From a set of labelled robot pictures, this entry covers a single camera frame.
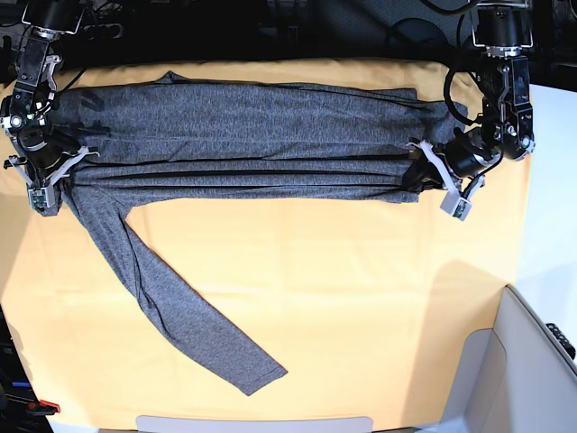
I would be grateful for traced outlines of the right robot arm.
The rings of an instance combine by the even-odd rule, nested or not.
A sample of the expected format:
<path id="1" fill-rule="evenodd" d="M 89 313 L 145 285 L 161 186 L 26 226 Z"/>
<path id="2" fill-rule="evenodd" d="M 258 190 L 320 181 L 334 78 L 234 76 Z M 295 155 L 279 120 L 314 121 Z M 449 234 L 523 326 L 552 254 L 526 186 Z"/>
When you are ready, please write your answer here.
<path id="1" fill-rule="evenodd" d="M 63 58 L 50 46 L 78 32 L 89 6 L 89 1 L 29 1 L 23 10 L 29 34 L 15 62 L 13 92 L 2 102 L 1 127 L 18 152 L 5 167 L 20 171 L 29 187 L 56 184 L 89 153 L 47 119 L 63 95 L 54 79 Z"/>

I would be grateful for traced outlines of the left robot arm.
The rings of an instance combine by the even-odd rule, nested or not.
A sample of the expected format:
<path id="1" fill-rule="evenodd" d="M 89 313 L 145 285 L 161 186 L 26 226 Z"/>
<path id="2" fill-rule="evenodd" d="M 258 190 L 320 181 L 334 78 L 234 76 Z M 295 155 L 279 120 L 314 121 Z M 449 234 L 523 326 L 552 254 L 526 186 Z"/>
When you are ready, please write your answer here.
<path id="1" fill-rule="evenodd" d="M 457 51 L 443 87 L 449 113 L 467 130 L 454 129 L 453 139 L 435 144 L 434 165 L 422 150 L 402 179 L 405 189 L 448 189 L 450 182 L 468 179 L 472 185 L 503 160 L 520 161 L 535 146 L 530 101 L 529 60 L 533 46 L 531 6 L 527 1 L 470 1 L 451 11 L 472 20 L 472 33 Z M 482 110 L 470 119 L 451 98 L 451 86 L 465 57 L 474 49 L 481 56 L 473 79 L 482 93 Z"/>

